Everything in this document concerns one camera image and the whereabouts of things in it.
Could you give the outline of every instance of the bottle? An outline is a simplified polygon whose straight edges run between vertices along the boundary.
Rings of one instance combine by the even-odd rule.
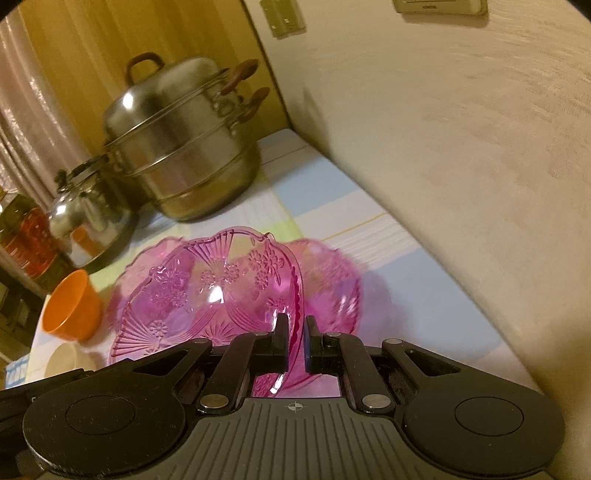
[[[74,271],[51,236],[45,213],[29,197],[0,188],[0,245],[43,290]]]

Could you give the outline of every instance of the pink glass bowl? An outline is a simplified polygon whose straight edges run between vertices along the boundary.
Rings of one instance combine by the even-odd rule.
[[[121,325],[121,312],[129,302],[131,294],[147,277],[150,268],[160,265],[179,245],[186,243],[184,238],[168,236],[155,245],[144,248],[125,267],[117,278],[111,294],[111,300],[105,310],[105,320],[111,329],[118,330]]]
[[[302,238],[286,244],[300,266],[304,311],[314,315],[321,332],[354,333],[361,316],[361,274],[339,250]],[[317,378],[304,367],[303,345],[283,383],[282,396]]]
[[[129,269],[124,275],[132,277]],[[241,333],[273,330],[277,314],[286,313],[292,369],[301,345],[301,291],[296,259],[270,233],[236,227],[181,241],[149,268],[123,305],[115,300],[109,306],[120,312],[113,323],[116,338],[109,363],[138,359],[196,337],[227,345]],[[253,394],[276,394],[278,378],[259,377]]]

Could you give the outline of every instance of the pink curtain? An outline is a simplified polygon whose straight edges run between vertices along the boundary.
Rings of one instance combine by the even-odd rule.
[[[0,22],[0,186],[47,210],[53,178],[90,155],[43,79],[20,13]],[[28,288],[41,290],[0,248],[0,266]]]

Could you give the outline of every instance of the checkered tablecloth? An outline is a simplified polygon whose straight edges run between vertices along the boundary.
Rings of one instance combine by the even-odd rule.
[[[380,345],[388,337],[404,338],[536,388],[520,361],[463,290],[354,181],[291,130],[270,135],[259,144],[261,173],[244,195],[217,215],[179,224],[146,211],[128,249],[91,277],[105,303],[125,266],[142,249],[166,236],[197,238],[245,225],[272,232],[281,242],[317,238],[341,249],[363,272],[362,318],[357,335],[366,345]],[[83,348],[104,364],[112,340],[112,332],[103,326]],[[27,381],[43,376],[45,364],[59,343],[38,328]],[[314,396],[334,387],[330,380],[327,382],[313,382],[298,394]]]
[[[4,388],[12,388],[22,385],[27,381],[27,367],[29,363],[29,355],[20,357],[18,360],[11,362],[6,367],[6,379],[4,381]]]

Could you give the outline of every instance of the curtain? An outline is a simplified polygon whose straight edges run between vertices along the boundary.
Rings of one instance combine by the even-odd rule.
[[[0,182],[47,209],[57,170],[89,158],[44,80],[21,15],[0,22]]]
[[[166,63],[205,55],[220,67],[258,58],[257,74],[240,87],[249,98],[271,94],[249,124],[255,138],[288,126],[265,56],[238,0],[33,0],[20,6],[43,73],[93,155],[102,150],[103,114],[126,90],[128,60],[153,51]],[[134,69],[141,79],[149,62]]]

